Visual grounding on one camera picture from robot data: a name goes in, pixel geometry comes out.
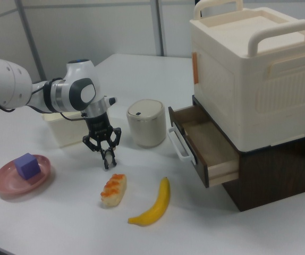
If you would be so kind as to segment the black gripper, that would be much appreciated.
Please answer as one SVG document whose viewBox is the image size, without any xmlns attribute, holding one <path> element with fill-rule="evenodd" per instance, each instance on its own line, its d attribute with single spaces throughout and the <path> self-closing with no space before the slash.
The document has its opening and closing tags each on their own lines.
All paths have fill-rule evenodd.
<svg viewBox="0 0 305 255">
<path fill-rule="evenodd" d="M 108 150 L 111 155 L 111 164 L 116 166 L 114 150 L 120 143 L 121 128 L 113 128 L 110 124 L 107 113 L 103 113 L 97 117 L 85 118 L 88 135 L 85 135 L 82 139 L 83 143 L 92 151 L 100 152 L 104 162 L 104 168 L 108 169 L 108 161 L 106 159 L 105 150 L 101 146 L 102 141 L 108 142 Z"/>
</svg>

